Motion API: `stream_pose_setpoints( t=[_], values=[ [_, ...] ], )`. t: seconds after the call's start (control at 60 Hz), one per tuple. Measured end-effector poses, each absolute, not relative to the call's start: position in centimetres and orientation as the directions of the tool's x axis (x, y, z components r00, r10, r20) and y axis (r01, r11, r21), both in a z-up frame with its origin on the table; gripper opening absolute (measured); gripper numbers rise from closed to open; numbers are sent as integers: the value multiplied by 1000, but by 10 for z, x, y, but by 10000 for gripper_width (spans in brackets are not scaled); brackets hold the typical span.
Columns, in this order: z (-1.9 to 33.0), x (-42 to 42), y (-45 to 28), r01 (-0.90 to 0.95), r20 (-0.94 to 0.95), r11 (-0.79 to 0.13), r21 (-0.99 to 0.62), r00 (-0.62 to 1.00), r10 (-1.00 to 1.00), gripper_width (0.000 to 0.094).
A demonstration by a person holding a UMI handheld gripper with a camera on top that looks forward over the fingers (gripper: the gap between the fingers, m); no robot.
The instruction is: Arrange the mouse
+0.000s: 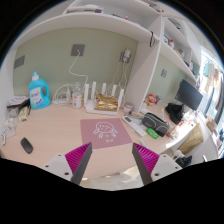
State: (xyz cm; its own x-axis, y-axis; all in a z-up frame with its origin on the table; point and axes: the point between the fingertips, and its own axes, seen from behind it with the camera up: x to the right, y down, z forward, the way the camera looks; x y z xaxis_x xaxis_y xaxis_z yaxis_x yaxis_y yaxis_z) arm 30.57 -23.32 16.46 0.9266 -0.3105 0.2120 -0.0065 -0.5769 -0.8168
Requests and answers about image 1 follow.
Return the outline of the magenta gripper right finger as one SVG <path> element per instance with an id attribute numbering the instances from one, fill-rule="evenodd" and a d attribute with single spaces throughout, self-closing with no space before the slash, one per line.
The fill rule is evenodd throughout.
<path id="1" fill-rule="evenodd" d="M 150 184 L 152 182 L 151 173 L 158 162 L 159 155 L 137 143 L 134 143 L 132 146 L 132 154 L 143 185 Z"/>

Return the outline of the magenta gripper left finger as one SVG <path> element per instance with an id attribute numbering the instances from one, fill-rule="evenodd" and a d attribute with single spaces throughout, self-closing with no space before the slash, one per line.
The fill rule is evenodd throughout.
<path id="1" fill-rule="evenodd" d="M 65 158 L 72 171 L 71 182 L 79 185 L 92 154 L 92 143 L 89 142 L 68 152 Z"/>

